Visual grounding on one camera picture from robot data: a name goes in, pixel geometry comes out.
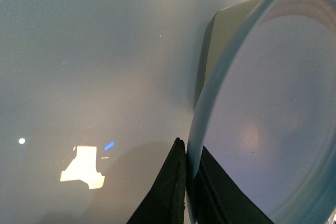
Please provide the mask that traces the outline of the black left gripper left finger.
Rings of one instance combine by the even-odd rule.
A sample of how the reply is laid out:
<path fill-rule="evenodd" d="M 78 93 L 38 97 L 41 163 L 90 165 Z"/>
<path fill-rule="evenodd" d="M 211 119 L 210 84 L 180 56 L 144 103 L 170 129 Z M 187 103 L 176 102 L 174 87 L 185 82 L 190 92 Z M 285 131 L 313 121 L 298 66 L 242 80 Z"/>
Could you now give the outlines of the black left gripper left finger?
<path fill-rule="evenodd" d="M 183 223 L 185 186 L 185 144 L 176 138 L 151 189 L 128 223 Z"/>

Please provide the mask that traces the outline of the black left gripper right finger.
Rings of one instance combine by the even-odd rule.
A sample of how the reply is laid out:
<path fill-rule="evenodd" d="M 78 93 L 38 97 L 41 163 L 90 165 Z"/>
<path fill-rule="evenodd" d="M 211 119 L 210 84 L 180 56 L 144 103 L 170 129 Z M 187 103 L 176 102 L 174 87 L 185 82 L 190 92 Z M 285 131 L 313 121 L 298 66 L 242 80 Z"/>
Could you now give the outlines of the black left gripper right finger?
<path fill-rule="evenodd" d="M 196 176 L 198 223 L 273 223 L 203 148 Z"/>

